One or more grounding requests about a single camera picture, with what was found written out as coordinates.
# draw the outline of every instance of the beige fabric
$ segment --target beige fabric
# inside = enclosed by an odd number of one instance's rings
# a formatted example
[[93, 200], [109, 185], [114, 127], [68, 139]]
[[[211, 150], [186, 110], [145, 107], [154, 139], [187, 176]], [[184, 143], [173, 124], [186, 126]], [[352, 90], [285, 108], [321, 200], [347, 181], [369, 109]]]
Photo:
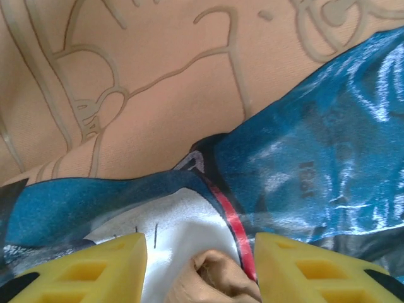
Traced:
[[193, 257], [174, 281], [165, 303], [258, 303], [259, 288], [220, 251]]
[[403, 0], [0, 0], [0, 184], [173, 167]]

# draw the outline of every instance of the red stripe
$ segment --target red stripe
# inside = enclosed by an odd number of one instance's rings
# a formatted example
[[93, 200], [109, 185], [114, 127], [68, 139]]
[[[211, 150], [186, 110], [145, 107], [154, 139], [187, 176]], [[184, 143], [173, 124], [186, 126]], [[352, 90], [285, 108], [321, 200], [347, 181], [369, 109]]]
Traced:
[[246, 272], [247, 276], [250, 279], [256, 281], [257, 274], [256, 274], [256, 270], [255, 270], [253, 252], [251, 251], [250, 244], [248, 243], [248, 237], [246, 234], [246, 230], [244, 230], [244, 226], [242, 226], [242, 223], [240, 221], [238, 214], [234, 210], [232, 203], [219, 190], [219, 188], [217, 188], [215, 185], [213, 185], [208, 179], [205, 179], [205, 180], [208, 183], [210, 190], [215, 195], [216, 199], [223, 206], [227, 221], [228, 221], [230, 227], [232, 228], [232, 230], [234, 231], [237, 243], [240, 247], [241, 260], [242, 260], [242, 264], [244, 266], [244, 271]]

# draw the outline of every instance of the black marking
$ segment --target black marking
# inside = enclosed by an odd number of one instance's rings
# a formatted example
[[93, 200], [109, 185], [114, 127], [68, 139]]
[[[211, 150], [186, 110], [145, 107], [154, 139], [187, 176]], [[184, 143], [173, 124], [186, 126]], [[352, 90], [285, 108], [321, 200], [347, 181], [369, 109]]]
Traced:
[[391, 117], [396, 117], [396, 118], [401, 118], [404, 119], [404, 114], [401, 114], [399, 112], [390, 112]]
[[301, 169], [305, 169], [307, 167], [314, 167], [314, 161], [310, 161], [310, 162], [304, 162], [304, 163], [300, 163], [299, 167]]
[[260, 11], [258, 13], [258, 16], [265, 21], [272, 21], [273, 15], [269, 11]]
[[38, 277], [39, 273], [27, 273], [4, 284], [0, 287], [0, 303], [8, 303], [13, 300]]
[[335, 199], [333, 201], [331, 201], [333, 204], [336, 205], [346, 205], [348, 203], [348, 199], [344, 196], [339, 197], [338, 199]]
[[399, 300], [404, 301], [404, 285], [398, 280], [376, 270], [365, 270], [365, 272]]
[[154, 248], [156, 248], [156, 243], [157, 243], [157, 227], [158, 227], [158, 223], [156, 223], [156, 227], [154, 228]]
[[183, 167], [181, 167], [181, 170], [191, 170], [195, 166], [196, 166], [196, 160], [192, 158]]

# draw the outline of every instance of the blue satin fabric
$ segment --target blue satin fabric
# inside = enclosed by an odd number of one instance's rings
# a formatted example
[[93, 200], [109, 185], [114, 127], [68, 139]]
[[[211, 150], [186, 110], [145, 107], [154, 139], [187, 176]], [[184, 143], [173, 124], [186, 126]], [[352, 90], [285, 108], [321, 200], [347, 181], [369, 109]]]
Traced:
[[252, 225], [304, 242], [404, 226], [403, 32], [336, 58], [215, 145]]
[[3, 229], [5, 244], [77, 241], [125, 209], [184, 187], [223, 213], [209, 180], [238, 212], [252, 246], [257, 231], [276, 232], [404, 275], [403, 131], [400, 28], [332, 60], [230, 134], [197, 144], [203, 163], [182, 166], [190, 172], [25, 188]]

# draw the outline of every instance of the rectangular hole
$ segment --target rectangular hole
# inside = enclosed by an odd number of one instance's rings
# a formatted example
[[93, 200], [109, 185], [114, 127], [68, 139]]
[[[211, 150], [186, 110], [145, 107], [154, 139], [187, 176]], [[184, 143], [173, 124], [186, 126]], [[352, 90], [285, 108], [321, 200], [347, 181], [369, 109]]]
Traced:
[[105, 261], [83, 261], [72, 264], [58, 281], [95, 281], [107, 267]]
[[328, 260], [302, 260], [296, 262], [296, 265], [309, 280], [347, 278], [337, 265]]
[[85, 294], [74, 292], [51, 292], [42, 295], [40, 301], [36, 303], [80, 303]]
[[379, 303], [364, 290], [325, 290], [321, 295], [327, 303]]

